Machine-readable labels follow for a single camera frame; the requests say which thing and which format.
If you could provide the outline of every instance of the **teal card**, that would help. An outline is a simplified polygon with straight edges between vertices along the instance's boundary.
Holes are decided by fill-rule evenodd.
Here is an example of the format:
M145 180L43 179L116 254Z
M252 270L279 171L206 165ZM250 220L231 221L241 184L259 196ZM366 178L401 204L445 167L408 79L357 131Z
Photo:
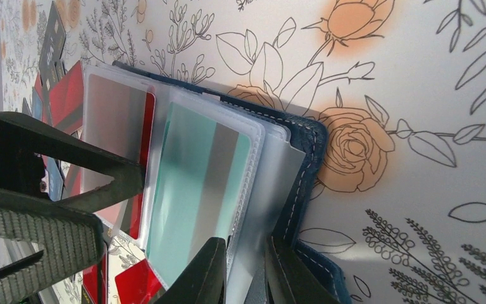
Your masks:
M251 140L172 103L146 257L170 287L212 236L227 239L251 153Z

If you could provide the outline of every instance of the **blue leather wallet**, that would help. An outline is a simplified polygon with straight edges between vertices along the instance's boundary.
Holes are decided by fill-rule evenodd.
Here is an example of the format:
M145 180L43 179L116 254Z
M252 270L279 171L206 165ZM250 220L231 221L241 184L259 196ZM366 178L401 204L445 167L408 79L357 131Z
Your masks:
M290 113L277 111L264 106L249 103L247 101L234 98L224 93L212 91L205 87L189 84L180 80L170 79L154 73L149 73L124 63L115 61L113 65L130 72L152 78L154 80L182 87L184 89L202 94L219 96L220 101L242 108L253 116L284 125L291 132L291 145L305 152L306 156L290 191L286 204L280 214L277 226L273 235L284 239L297 253L299 258L305 263L307 268L319 280L321 285L331 292L341 303L351 303L351 298L347 292L344 274L340 267L334 264L327 257L321 255L314 249L297 240L299 227L301 225L316 174L320 169L325 155L328 133L325 126L315 120L300 117ZM263 273L263 269L258 269L257 274ZM265 289L263 288L263 275L256 275L251 284L249 296L246 303L264 303Z

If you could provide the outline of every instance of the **wallet stitching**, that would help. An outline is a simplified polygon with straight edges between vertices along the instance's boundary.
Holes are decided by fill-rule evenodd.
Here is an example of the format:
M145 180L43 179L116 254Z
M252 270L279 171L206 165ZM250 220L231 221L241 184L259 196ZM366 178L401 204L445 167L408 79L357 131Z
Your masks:
M332 276L332 274L330 273L330 270L328 270L326 267L324 267L322 264L320 264L319 262L315 261L313 258L311 258L310 256L308 256L306 253L302 252L301 250L299 249L296 249L296 251L302 255L304 255L308 260L311 260L312 262L314 262L317 266L325 269L325 271L328 272L331 280L332 280L332 284L334 285L334 277ZM336 292L336 287L334 287L334 295L336 296L336 298L338 298L338 293Z
M299 185L297 185L297 191L296 191L296 195L295 195L294 202L293 202L293 205L292 205L292 213L290 214L290 218L288 219L288 224L286 225L286 230L284 231L284 237L283 237L283 239L286 240L286 235L288 234L288 229L290 228L290 223L292 221L293 214L295 212L295 204L296 204L297 199L299 197L299 191L301 190L302 177L304 176L304 174L306 173L306 171L308 170L308 168L310 168L310 166L312 166L312 162L314 160L314 153L316 151L316 138L317 138L316 131L314 131L314 130L310 129L308 126L302 125L300 123L295 123L295 122L292 122L292 121L287 120L287 119L283 119L283 118L279 118L279 117L274 117L273 115L269 115L269 114L265 114L265 113L261 113L261 112L252 111L252 110L247 109L247 108L245 108L243 106L240 106L238 104L229 103L228 101L222 101L222 102L227 103L227 104L232 105L232 106L236 106L238 108L242 108L244 110L250 111L250 112L255 113L255 114L258 114L258 115L262 115L262 116L274 118L274 119L279 120L279 121L289 122L292 125L298 125L300 127L304 127L305 129L310 130L312 132L312 135L314 137L314 143L312 144L312 150L310 152L310 162L308 163L308 166L306 166L306 168L301 172L301 175L299 176Z

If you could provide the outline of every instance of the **floral wallpaper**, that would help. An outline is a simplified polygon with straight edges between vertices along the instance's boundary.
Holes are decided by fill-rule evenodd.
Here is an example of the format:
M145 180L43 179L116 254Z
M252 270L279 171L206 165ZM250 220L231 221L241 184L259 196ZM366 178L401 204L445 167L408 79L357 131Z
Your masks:
M120 60L323 122L299 238L354 303L486 303L486 0L55 3L65 68ZM31 103L50 4L0 0L5 110ZM118 303L144 255L122 237L109 255Z

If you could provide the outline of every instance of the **card stack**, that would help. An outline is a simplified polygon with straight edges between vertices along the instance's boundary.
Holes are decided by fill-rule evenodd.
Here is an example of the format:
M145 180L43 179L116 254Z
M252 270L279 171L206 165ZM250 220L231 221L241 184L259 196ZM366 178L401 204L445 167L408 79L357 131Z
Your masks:
M143 197L96 214L145 251L162 290L226 239L227 299L242 303L305 157L290 130L114 66L86 66L84 81L83 140L147 167ZM81 192L110 182L81 174Z

